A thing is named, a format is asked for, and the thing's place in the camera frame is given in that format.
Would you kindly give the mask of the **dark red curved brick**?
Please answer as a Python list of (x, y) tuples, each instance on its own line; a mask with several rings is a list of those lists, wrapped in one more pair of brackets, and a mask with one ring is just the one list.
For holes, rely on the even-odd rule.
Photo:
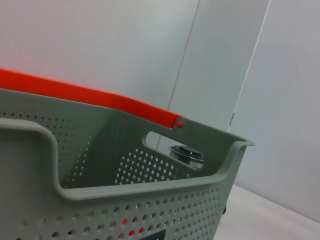
[(126, 237), (138, 236), (144, 233), (144, 227), (137, 225), (135, 222), (123, 219), (120, 223), (120, 226), (123, 228), (123, 235)]

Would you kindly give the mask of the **grey perforated storage basket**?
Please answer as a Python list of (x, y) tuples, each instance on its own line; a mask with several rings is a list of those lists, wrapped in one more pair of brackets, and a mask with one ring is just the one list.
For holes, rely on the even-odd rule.
[[(253, 143), (181, 122), (0, 89), (0, 240), (213, 239)], [(181, 176), (173, 145), (202, 152), (208, 176)]]

